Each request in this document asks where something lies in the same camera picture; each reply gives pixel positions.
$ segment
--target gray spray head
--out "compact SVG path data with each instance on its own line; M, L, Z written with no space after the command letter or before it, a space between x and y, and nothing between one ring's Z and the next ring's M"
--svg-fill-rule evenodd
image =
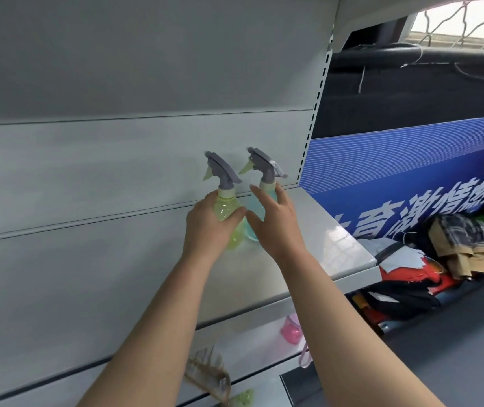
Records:
M216 153L207 151L205 156L208 158L208 170L204 180L212 176L219 177L220 190L230 190L234 188L234 183L240 184L242 182L232 167Z
M250 170L259 170L262 172L261 181L265 184L275 183L276 177L287 178L287 174L281 170L278 163L270 158L270 156L253 147L248 147L247 151L250 154L249 161L240 171L240 174Z

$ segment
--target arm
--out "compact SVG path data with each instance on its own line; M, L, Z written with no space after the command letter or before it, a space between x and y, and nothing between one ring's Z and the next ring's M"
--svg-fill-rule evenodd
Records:
M220 222L216 197L208 194L187 215L181 259L77 407L176 405L208 273L244 218L239 208Z
M257 187L252 191L265 207L265 221L251 211L246 212L247 220L285 278L329 402L350 407L443 407L308 253L285 191L277 186L277 203Z

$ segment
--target person's right arm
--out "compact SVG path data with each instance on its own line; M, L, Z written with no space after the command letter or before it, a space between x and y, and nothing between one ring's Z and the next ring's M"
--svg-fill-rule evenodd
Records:
M346 407L443 407L307 251L285 191L277 185L278 202L257 187L252 191L265 207L265 220L252 211L246 218L285 278L328 401Z

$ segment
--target green spray bottle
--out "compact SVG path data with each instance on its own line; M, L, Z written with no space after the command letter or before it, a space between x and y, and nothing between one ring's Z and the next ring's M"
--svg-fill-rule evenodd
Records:
M276 163L270 156L265 154L259 149L248 147L249 161L244 166L244 168L239 172L239 174L244 174L250 170L259 170L262 172L262 178L259 183L259 188L272 197L274 200L278 201L278 196L275 193L275 178L287 178L278 163ZM259 199L255 195L251 195L247 204L248 210L251 210L259 216L261 220L265 219L265 208L259 202ZM249 239L257 241L257 236L253 232L252 228L247 224L246 221L246 234Z
M219 177L218 198L214 204L214 212L219 220L223 221L238 207L242 207L234 190L234 183L239 184L242 180L239 179L232 167L216 153L207 151L205 156L208 159L208 170L204 180L212 176ZM244 221L245 219L234 229L227 246L228 249L237 248L246 236Z

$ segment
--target hand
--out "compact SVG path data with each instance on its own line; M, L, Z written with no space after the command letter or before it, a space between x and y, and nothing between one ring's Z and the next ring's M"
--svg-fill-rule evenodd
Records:
M239 207L228 218L219 221L214 212L218 191L212 191L187 214L182 259L204 261L211 266L223 252L234 228L242 221L245 207Z
M285 190L276 183L278 202L255 185L251 191L265 208L265 221L252 211L246 212L247 222L255 232L261 246L274 261L289 259L293 254L305 251L304 239L300 233L294 205Z

